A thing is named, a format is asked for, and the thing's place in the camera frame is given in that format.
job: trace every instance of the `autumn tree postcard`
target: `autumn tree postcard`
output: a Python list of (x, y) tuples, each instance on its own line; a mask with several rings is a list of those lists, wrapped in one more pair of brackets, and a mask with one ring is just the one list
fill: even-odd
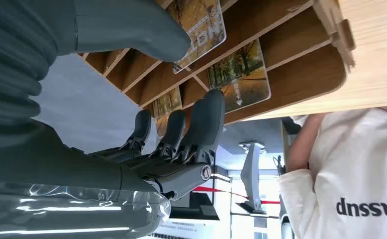
[(154, 118), (157, 126), (157, 135), (163, 137), (167, 129), (169, 115), (175, 110), (182, 109), (182, 98), (179, 87), (176, 87), (165, 95), (153, 101)]
[(240, 48), (207, 71), (211, 88), (224, 93), (226, 113), (271, 96), (259, 40)]
[(180, 72), (226, 39), (219, 0), (174, 0), (167, 11), (191, 38), (186, 55), (173, 64), (174, 73)]

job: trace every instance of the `red stripe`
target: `red stripe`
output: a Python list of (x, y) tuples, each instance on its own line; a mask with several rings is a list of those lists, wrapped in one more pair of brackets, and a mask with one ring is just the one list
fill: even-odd
[[(243, 198), (248, 199), (248, 197), (245, 197), (245, 196), (237, 194), (237, 193), (226, 192), (226, 191), (223, 191), (223, 190), (219, 190), (219, 189), (215, 189), (215, 188), (208, 188), (208, 187), (203, 187), (203, 186), (199, 186), (199, 187), (193, 189), (193, 191), (194, 192), (223, 192), (223, 193), (230, 193), (230, 194), (234, 194), (234, 195), (241, 196)], [(279, 201), (261, 201), (261, 204), (280, 204), (280, 202)]]

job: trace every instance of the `gray wall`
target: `gray wall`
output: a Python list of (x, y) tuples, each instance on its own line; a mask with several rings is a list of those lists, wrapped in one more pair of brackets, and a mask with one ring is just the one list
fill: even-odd
[[(41, 95), (33, 98), (41, 105), (35, 119), (54, 127), (69, 147), (95, 152), (121, 146), (132, 134), (138, 106), (78, 55), (58, 57), (41, 84)], [(156, 142), (153, 122), (144, 152)]]

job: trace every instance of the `robotic hand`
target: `robotic hand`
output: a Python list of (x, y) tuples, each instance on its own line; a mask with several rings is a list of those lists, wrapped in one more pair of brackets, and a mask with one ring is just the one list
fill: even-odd
[(130, 47), (172, 62), (189, 46), (152, 0), (0, 1), (0, 238), (141, 237), (168, 217), (167, 198), (209, 178), (224, 115), (218, 91), (195, 104), (180, 146), (172, 124), (148, 156), (142, 129), (121, 148), (85, 155), (31, 119), (40, 107), (29, 96), (57, 55)]

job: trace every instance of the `wooden cubby shelf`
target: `wooden cubby shelf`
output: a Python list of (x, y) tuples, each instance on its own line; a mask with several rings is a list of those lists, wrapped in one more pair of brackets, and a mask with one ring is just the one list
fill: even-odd
[[(171, 2), (157, 0), (163, 8)], [(226, 40), (178, 74), (135, 49), (80, 56), (141, 108), (179, 87), (189, 113), (209, 91), (207, 68), (259, 39), (272, 96), (226, 114), (226, 123), (332, 92), (354, 64), (353, 37), (335, 0), (221, 0), (221, 7)]]

